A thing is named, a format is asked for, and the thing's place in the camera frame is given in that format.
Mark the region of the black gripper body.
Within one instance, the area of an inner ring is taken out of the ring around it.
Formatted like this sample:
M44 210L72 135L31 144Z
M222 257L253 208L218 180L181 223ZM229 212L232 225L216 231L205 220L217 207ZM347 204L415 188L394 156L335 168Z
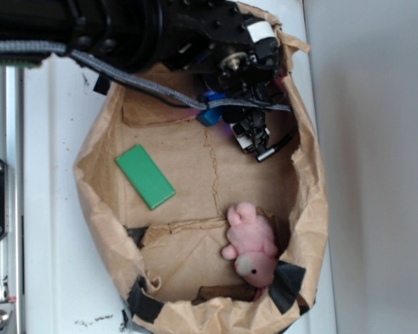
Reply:
M212 89L241 96L272 81L281 49L271 24L233 1L163 1L161 62L203 74Z

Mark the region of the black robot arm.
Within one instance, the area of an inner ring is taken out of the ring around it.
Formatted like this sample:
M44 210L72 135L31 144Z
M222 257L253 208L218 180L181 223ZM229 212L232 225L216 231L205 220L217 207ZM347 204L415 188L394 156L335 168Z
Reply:
M177 107L198 102L139 73L157 63L215 82L229 105L254 105L279 74L271 24L232 1L0 1L0 65L35 67L65 56L109 80Z

